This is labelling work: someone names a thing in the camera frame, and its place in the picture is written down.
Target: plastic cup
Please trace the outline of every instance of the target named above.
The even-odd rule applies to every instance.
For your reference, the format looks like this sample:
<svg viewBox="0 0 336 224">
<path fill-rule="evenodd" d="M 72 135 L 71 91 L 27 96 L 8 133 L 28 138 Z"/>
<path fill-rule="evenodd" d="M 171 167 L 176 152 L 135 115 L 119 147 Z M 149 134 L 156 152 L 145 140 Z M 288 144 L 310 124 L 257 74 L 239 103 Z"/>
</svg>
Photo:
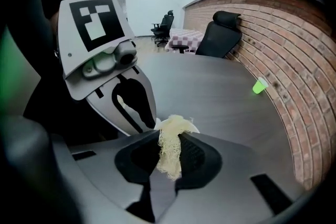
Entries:
<svg viewBox="0 0 336 224">
<path fill-rule="evenodd" d="M 268 87 L 268 83 L 262 77 L 259 77 L 256 84 L 253 86 L 253 91 L 258 94 L 264 91 Z"/>
</svg>

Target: black office chair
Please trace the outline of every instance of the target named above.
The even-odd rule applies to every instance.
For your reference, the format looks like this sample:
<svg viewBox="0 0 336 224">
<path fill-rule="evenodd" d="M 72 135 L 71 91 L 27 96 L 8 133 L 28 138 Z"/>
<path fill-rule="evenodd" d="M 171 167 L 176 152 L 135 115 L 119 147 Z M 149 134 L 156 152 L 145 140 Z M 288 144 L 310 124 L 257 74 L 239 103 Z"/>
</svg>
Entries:
<svg viewBox="0 0 336 224">
<path fill-rule="evenodd" d="M 156 31 L 154 31 L 154 34 L 156 36 L 154 42 L 155 44 L 158 44 L 157 46 L 159 46 L 162 43 L 168 42 L 169 32 L 174 20 L 173 11 L 170 10 L 167 15 L 164 15 L 164 18 L 165 18 L 165 24 L 161 24 L 159 28 Z"/>
<path fill-rule="evenodd" d="M 216 12 L 195 54 L 224 58 L 242 38 L 242 32 L 237 28 L 239 16 L 240 14 L 237 13 Z M 189 49 L 187 45 L 172 45 L 171 47 L 178 49 L 181 54 Z"/>
</svg>

